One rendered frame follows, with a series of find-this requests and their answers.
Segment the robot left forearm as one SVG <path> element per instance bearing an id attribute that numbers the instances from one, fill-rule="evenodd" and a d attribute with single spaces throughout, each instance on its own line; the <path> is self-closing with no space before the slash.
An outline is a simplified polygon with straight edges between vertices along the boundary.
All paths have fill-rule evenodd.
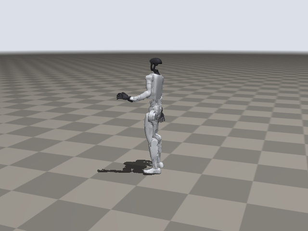
<path id="1" fill-rule="evenodd" d="M 144 93 L 135 96 L 135 97 L 130 97 L 130 100 L 133 100 L 133 102 L 138 102 L 140 100 L 144 100 L 144 98 L 146 98 L 149 95 L 148 91 L 145 91 Z"/>

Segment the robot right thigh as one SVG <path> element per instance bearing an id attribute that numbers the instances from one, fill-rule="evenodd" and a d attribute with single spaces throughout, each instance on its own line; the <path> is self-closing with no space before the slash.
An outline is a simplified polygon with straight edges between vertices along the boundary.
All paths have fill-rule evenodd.
<path id="1" fill-rule="evenodd" d="M 161 116 L 161 111 L 160 111 L 160 114 L 156 117 L 156 120 L 155 121 L 151 121 L 154 125 L 154 131 L 153 131 L 153 135 L 152 135 L 152 138 L 155 138 L 158 140 L 158 142 L 161 141 L 161 137 L 160 135 L 157 134 L 157 131 L 158 131 L 158 125 L 159 125 L 159 121 L 157 118 L 160 118 Z"/>

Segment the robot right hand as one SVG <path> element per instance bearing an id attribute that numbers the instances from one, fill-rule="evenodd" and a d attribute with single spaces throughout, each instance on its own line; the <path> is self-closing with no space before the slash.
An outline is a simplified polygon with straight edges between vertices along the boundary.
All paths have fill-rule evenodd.
<path id="1" fill-rule="evenodd" d="M 162 109 L 162 111 L 163 111 L 163 109 Z M 160 118 L 159 118 L 159 121 L 160 121 L 160 122 L 161 122 L 161 119 L 162 119 L 162 122 L 163 122 L 163 120 L 165 121 L 164 114 L 162 113 L 162 111 L 161 111 L 161 116 L 160 116 Z"/>

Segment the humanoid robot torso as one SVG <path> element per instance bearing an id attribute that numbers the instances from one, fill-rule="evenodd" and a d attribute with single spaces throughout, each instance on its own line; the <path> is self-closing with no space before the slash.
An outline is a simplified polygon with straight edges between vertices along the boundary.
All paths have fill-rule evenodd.
<path id="1" fill-rule="evenodd" d="M 154 110 L 156 112 L 156 116 L 160 114 L 160 106 L 155 100 L 159 100 L 162 93 L 162 84 L 163 84 L 163 77 L 162 75 L 151 73 L 149 75 L 154 76 L 154 80 L 152 82 L 152 92 L 151 96 L 148 99 L 152 99 L 150 102 L 149 112 Z"/>

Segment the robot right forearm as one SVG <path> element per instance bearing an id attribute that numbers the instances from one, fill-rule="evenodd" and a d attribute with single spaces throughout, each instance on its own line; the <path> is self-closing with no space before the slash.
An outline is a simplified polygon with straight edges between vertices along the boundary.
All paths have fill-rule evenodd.
<path id="1" fill-rule="evenodd" d="M 158 105 L 160 106 L 160 111 L 162 110 L 162 95 L 159 100 L 157 100 Z"/>

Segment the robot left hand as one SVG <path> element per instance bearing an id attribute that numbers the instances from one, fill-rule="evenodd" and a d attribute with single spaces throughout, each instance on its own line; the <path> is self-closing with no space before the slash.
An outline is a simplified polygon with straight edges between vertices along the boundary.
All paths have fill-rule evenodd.
<path id="1" fill-rule="evenodd" d="M 118 93 L 117 94 L 117 99 L 123 99 L 123 100 L 128 100 L 129 102 L 133 102 L 133 100 L 130 100 L 131 96 L 128 96 L 126 93 Z"/>

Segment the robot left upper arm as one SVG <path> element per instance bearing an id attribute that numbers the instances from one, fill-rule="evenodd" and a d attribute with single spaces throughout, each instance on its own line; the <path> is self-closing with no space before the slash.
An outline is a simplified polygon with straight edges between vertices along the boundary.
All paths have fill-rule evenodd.
<path id="1" fill-rule="evenodd" d="M 149 92 L 149 95 L 147 96 L 147 98 L 149 98 L 152 92 L 152 82 L 154 80 L 154 76 L 147 75 L 145 79 L 146 79 L 146 88 L 147 88 L 147 91 Z"/>

